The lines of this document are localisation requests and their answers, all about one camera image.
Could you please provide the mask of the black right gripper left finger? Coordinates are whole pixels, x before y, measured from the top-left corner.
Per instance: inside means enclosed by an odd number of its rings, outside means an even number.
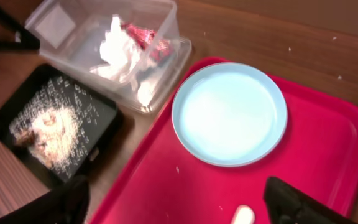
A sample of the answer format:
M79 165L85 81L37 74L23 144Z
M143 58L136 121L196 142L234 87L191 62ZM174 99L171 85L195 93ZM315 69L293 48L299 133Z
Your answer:
M90 185L79 175L1 217L0 224L83 224L89 204Z

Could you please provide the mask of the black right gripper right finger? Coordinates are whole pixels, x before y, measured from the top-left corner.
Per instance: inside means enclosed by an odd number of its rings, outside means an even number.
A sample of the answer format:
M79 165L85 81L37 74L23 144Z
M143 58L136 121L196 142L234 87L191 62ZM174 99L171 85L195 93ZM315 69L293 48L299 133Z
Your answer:
M264 202L273 224L356 224L278 177L269 177Z

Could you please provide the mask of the white plastic spoon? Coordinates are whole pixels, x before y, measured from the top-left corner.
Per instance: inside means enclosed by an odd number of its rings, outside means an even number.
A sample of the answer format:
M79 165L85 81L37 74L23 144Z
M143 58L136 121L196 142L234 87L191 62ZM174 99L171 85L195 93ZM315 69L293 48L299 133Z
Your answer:
M231 224L253 224L255 222L255 214L247 205L240 205L236 209Z

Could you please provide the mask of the brown food scrap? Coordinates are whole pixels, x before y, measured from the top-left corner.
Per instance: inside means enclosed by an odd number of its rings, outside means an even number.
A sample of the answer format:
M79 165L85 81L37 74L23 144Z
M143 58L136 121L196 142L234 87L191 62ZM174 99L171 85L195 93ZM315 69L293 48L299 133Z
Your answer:
M17 147L29 147L35 144L37 134L33 130L25 130L15 137L14 145Z

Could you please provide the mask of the white rice pile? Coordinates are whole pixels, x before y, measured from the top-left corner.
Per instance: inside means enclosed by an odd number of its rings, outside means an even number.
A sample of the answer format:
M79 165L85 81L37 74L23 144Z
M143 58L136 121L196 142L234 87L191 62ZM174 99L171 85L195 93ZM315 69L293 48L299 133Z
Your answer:
M14 140L19 133L33 130L37 134L35 144L25 147L30 155L46 168L71 177L90 143L85 126L96 126L98 118L92 95L59 76L36 91L11 121L9 130Z

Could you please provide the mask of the light blue plate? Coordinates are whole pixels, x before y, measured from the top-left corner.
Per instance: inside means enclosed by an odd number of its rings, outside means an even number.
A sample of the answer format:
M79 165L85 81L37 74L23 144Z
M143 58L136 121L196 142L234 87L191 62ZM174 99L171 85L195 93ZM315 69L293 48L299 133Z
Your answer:
M241 63L209 65L190 75L172 103L172 124L183 147L220 167L257 162L285 134L288 109L266 73Z

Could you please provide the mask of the white tissue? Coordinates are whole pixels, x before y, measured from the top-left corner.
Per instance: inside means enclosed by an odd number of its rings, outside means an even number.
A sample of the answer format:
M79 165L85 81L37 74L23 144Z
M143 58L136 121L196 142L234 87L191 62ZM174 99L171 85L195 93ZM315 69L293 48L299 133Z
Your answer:
M151 58L140 61L144 50L121 29L124 23L119 15L112 16L110 29L105 32L99 47L100 58L105 64L91 67L90 72L118 84L130 84L138 101L145 106L152 101L152 85L149 82L142 84L139 76L131 76L131 71L139 65L139 71L146 72L154 69L157 63Z

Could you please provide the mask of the red snack wrapper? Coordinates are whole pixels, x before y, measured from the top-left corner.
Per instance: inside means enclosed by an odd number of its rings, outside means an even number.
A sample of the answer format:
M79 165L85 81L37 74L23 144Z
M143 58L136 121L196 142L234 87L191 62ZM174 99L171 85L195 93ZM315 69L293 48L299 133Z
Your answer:
M132 23L124 23L121 25L121 29L125 30L125 32L137 42L142 50L146 50L146 48L152 44L157 33L153 29L137 27ZM170 41L162 39L157 42L157 46L151 51L150 57L154 61L159 62L170 56L172 52L173 47L171 46Z

